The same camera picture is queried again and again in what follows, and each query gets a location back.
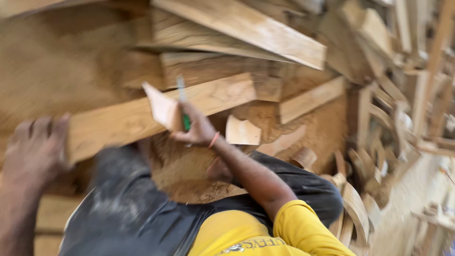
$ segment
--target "hand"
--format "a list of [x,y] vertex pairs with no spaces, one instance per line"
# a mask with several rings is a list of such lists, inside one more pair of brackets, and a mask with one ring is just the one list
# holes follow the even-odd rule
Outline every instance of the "hand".
[[51,117],[21,123],[6,148],[3,184],[44,189],[58,175],[67,172],[68,123],[69,114],[53,125]]
[[191,121],[190,130],[185,132],[173,132],[171,138],[176,141],[193,143],[201,146],[208,146],[217,133],[208,118],[198,111],[193,105],[187,102],[179,102],[183,112]]

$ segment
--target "printed logo on shirt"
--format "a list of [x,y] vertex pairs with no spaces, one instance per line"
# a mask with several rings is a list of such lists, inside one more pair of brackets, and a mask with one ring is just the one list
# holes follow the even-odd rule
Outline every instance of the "printed logo on shirt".
[[232,251],[239,251],[239,252],[244,252],[245,250],[254,250],[257,248],[263,248],[266,246],[282,246],[285,245],[286,243],[283,241],[283,239],[279,237],[270,237],[270,238],[259,238],[259,239],[250,239],[250,240],[245,240],[239,244],[235,244],[220,253],[220,254],[225,254],[225,253],[230,253]]

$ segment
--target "dark shorts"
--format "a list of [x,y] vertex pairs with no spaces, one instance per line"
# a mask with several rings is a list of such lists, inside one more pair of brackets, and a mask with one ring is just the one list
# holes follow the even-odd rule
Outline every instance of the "dark shorts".
[[[251,158],[286,182],[326,227],[342,212],[341,195],[327,180],[257,151]],[[61,256],[184,256],[204,220],[226,210],[252,214],[272,236],[272,221],[248,194],[209,204],[170,201],[157,189],[146,162],[131,146],[101,151],[96,164],[95,188],[69,220]]]

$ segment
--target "person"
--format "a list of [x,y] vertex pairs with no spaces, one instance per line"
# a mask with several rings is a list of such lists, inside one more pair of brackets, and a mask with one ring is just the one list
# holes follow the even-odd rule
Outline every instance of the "person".
[[[354,255],[327,229],[343,210],[335,186],[260,152],[245,155],[191,104],[180,104],[191,129],[171,137],[211,148],[220,168],[208,175],[248,194],[208,204],[173,202],[152,181],[141,147],[107,148],[95,156],[93,189],[68,220],[59,255]],[[68,171],[68,119],[24,122],[9,141],[0,180],[2,256],[34,253],[40,197]]]

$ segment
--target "wooden plank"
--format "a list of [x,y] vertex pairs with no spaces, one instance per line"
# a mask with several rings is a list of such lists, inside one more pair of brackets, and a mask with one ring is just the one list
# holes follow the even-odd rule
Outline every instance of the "wooden plank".
[[249,120],[240,121],[235,116],[229,115],[226,124],[226,141],[229,144],[259,145],[261,131]]
[[[256,99],[249,73],[226,77],[185,88],[187,100],[205,115]],[[178,99],[179,91],[165,93]],[[165,131],[152,118],[148,98],[75,114],[70,119],[68,158],[70,163],[87,159],[103,148],[122,146]]]
[[324,68],[324,45],[236,0],[154,0],[153,4],[292,61]]
[[35,256],[56,256],[60,252],[61,236],[38,235],[35,237]]
[[444,132],[445,118],[444,113],[452,100],[453,85],[452,80],[445,83],[443,91],[439,99],[436,99],[433,104],[433,111],[431,112],[428,136],[441,137]]
[[147,82],[157,89],[165,89],[163,73],[158,55],[137,50],[122,53],[119,61],[120,84],[122,87],[142,89]]
[[52,195],[43,196],[36,215],[35,231],[38,233],[63,234],[66,222],[81,202],[82,199]]
[[136,47],[153,50],[210,51],[229,55],[291,62],[259,47],[154,8],[149,16],[136,18]]
[[349,248],[352,239],[352,233],[354,231],[354,222],[352,221],[349,214],[344,214],[343,228],[339,237],[340,242]]
[[0,18],[100,1],[102,0],[5,0],[0,1]]
[[420,59],[420,53],[426,52],[425,0],[407,0],[409,33],[411,36],[414,59]]
[[395,12],[401,40],[401,49],[406,53],[411,53],[411,35],[406,0],[395,0]]
[[256,151],[269,156],[275,156],[279,152],[289,148],[292,144],[299,141],[307,130],[306,125],[301,125],[294,131],[288,134],[282,134],[272,143],[260,145]]
[[345,93],[344,77],[338,77],[280,104],[281,124],[288,123]]
[[343,191],[343,205],[352,221],[357,232],[357,242],[360,245],[368,245],[369,221],[365,206],[360,195],[354,187],[346,183]]
[[441,49],[443,47],[444,42],[453,33],[452,28],[454,9],[455,1],[444,0],[441,6],[438,28],[436,30],[436,35],[433,39],[433,43],[431,45],[431,52],[425,67],[425,69],[428,71],[428,79],[425,86],[425,93],[424,96],[422,97],[424,109],[419,113],[420,116],[418,117],[418,120],[415,120],[418,121],[418,123],[414,123],[414,125],[416,126],[415,135],[418,136],[419,138],[422,135],[426,122],[425,118],[426,103],[428,102],[429,95],[432,91],[434,76],[437,73],[440,66],[440,61],[442,57]]
[[392,40],[387,27],[374,9],[367,9],[365,19],[357,31],[383,57],[393,61]]
[[406,96],[398,89],[396,85],[384,74],[379,80],[379,85],[384,91],[389,94],[395,101],[400,101],[406,107],[405,111],[409,110],[409,102]]

